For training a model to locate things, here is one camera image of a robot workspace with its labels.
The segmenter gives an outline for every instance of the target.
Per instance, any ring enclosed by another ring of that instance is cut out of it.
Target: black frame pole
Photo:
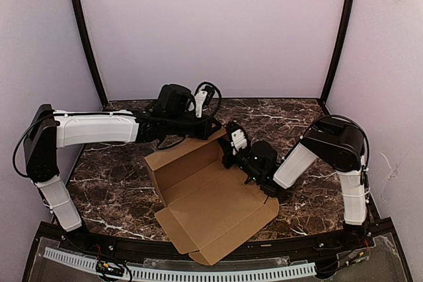
[[[78,25],[79,35],[81,37],[82,46],[84,48],[85,57],[87,58],[88,66],[93,78],[95,88],[97,90],[98,97],[100,98],[101,104],[105,107],[108,104],[106,91],[104,90],[103,83],[98,72],[98,67],[95,62],[93,48],[91,47],[90,38],[88,35],[87,25],[85,24],[84,13],[82,10],[81,0],[72,0],[73,12]]]
[[[341,21],[338,29],[338,36],[336,37],[335,47],[330,61],[328,75],[326,77],[325,85],[323,87],[320,102],[326,104],[330,89],[332,88],[333,80],[335,78],[336,69],[338,68],[339,59],[342,53],[342,47],[344,46],[345,35],[348,28],[348,22],[350,21],[351,8],[353,0],[344,0],[344,7],[342,8]]]

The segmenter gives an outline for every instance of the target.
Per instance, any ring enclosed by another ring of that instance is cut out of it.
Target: black metal frame
[[[338,68],[339,59],[342,53],[342,47],[344,46],[345,35],[348,28],[348,22],[350,21],[351,8],[353,0],[344,0],[344,7],[342,8],[341,21],[338,29],[338,36],[336,37],[335,47],[330,61],[328,75],[326,77],[325,85],[323,87],[320,101],[326,104],[330,89],[332,88],[335,73]]]
[[[85,23],[84,12],[82,10],[81,0],[72,0],[73,12],[78,25],[79,36],[81,37],[82,46],[84,48],[85,57],[90,69],[91,77],[93,78],[95,88],[97,90],[98,97],[100,98],[101,104],[105,107],[108,104],[106,91],[104,90],[103,83],[98,72],[98,67],[95,61],[93,48],[90,43],[88,35],[87,25]]]
[[[379,236],[390,232],[393,235],[399,256],[403,263],[404,272],[407,281],[412,282],[410,270],[405,260],[404,252],[399,242],[397,232],[390,218],[378,219],[371,224],[370,231],[372,236]],[[326,232],[312,236],[302,236],[297,238],[287,238],[272,240],[270,242],[246,242],[234,252],[229,254],[225,260],[250,260],[265,259],[288,256],[290,262],[307,260],[316,264],[325,264],[336,260],[337,253],[342,250],[323,250],[319,247],[322,241],[330,241],[339,239],[342,230]],[[32,241],[28,260],[24,271],[22,281],[27,282],[30,276],[30,270],[34,263],[34,258],[41,237],[60,241],[60,247],[68,250],[80,251],[68,243],[63,230],[57,226],[41,222],[38,231]],[[184,254],[179,254],[170,242],[137,240],[131,238],[120,238],[115,236],[107,236],[103,234],[90,234],[93,243],[101,247],[102,253],[106,256],[112,256],[117,260],[135,262],[142,264],[146,258],[165,259],[165,260],[190,260]]]
[[[323,87],[322,95],[318,99],[319,104],[322,105],[325,105],[328,100],[330,89],[335,78],[336,69],[338,67],[342,47],[344,45],[346,31],[348,28],[348,22],[350,20],[352,1],[353,0],[344,0],[344,6],[342,8],[342,15],[339,24],[338,35],[336,37],[334,51],[332,54],[332,59],[330,61],[329,70],[327,73],[325,85]],[[104,107],[108,104],[108,99],[104,90],[103,83],[101,81],[100,73],[98,72],[98,67],[93,54],[93,48],[90,43],[87,24],[85,22],[84,13],[82,10],[81,0],[72,0],[72,4],[79,29],[79,35],[81,37],[82,45],[84,47],[85,57],[87,58],[87,62],[97,90],[98,97],[100,98],[100,101]]]

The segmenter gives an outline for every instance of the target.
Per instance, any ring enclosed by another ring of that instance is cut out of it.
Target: black cable
[[[167,150],[167,149],[173,148],[173,147],[177,146],[178,144],[182,143],[185,139],[186,139],[186,136],[180,138],[178,141],[172,143],[171,145],[167,145],[166,147],[159,147],[163,143],[163,141],[165,141],[165,140],[159,141],[159,143],[156,144],[156,149],[157,150]]]
[[[48,119],[50,117],[54,117],[54,116],[55,116],[54,114],[50,114],[50,115],[44,116],[44,117],[40,118],[39,120],[35,121],[32,125],[29,126],[29,128],[27,130],[25,130],[25,132],[20,137],[18,143],[16,144],[16,147],[13,150],[12,164],[13,164],[13,168],[15,169],[16,173],[19,174],[20,176],[22,176],[23,178],[27,178],[28,176],[26,174],[23,174],[18,169],[18,167],[16,166],[16,154],[18,153],[19,146],[22,143],[22,141],[25,139],[26,135],[28,135],[28,133],[31,131],[31,129],[33,127],[35,127],[36,125],[38,125],[40,122],[43,122],[44,120],[46,120],[46,119]]]
[[[97,257],[98,256],[98,253],[95,253],[95,252],[90,252],[90,251],[86,251],[86,250],[84,250],[84,249],[82,249],[82,248],[80,248],[80,247],[78,247],[76,244],[74,244],[73,242],[72,242],[72,240],[70,240],[65,234],[63,234],[63,237],[65,237],[65,239],[67,239],[67,241],[75,248],[75,249],[78,249],[80,252],[82,252],[83,254],[88,254],[88,255],[90,255],[90,256],[94,256],[94,257]],[[126,271],[128,271],[128,273],[130,274],[130,279],[128,280],[128,282],[132,282],[132,279],[133,279],[133,277],[132,277],[132,272],[131,272],[131,270],[128,268],[128,266],[126,265],[126,261],[124,261],[124,263],[120,263],[116,258],[113,258],[113,257],[111,257],[111,256],[107,256],[106,254],[100,254],[100,257],[104,257],[104,258],[108,258],[108,259],[110,259],[110,260],[112,260],[112,262],[114,263],[114,264],[116,264],[118,267],[120,267],[121,265],[126,269]]]
[[[338,264],[338,263],[339,263],[340,261],[342,261],[343,259],[345,259],[345,258],[347,258],[347,257],[351,256],[351,255],[352,255],[352,254],[356,251],[356,249],[357,249],[359,246],[360,246],[360,244],[358,244],[356,247],[354,247],[354,248],[352,249],[352,251],[351,251],[351,252],[347,253],[346,255],[342,256],[341,258],[337,259],[336,261],[332,262],[331,264],[328,264],[326,267],[322,267],[321,269],[317,270],[317,273],[324,273],[324,272],[323,272],[323,270],[324,270],[324,269],[327,269],[328,267],[331,267],[331,266],[333,266],[333,265],[335,265],[335,264]]]

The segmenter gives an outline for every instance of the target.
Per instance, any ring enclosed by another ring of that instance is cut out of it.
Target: brown cardboard
[[[278,214],[278,200],[257,185],[245,185],[245,173],[221,163],[217,139],[187,139],[145,158],[157,194],[166,206],[156,219],[181,254],[213,265]]]

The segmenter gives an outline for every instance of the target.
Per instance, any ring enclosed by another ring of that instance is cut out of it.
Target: marble table
[[[147,103],[110,102],[107,110],[143,108]],[[282,157],[321,112],[315,99],[224,99],[217,118],[222,123],[237,120],[252,142],[266,140]],[[154,151],[155,143],[86,146],[68,189],[90,231],[169,241],[154,218],[163,206],[143,161]],[[251,241],[338,230],[343,211],[339,179],[331,167],[317,160],[280,200],[279,215]]]

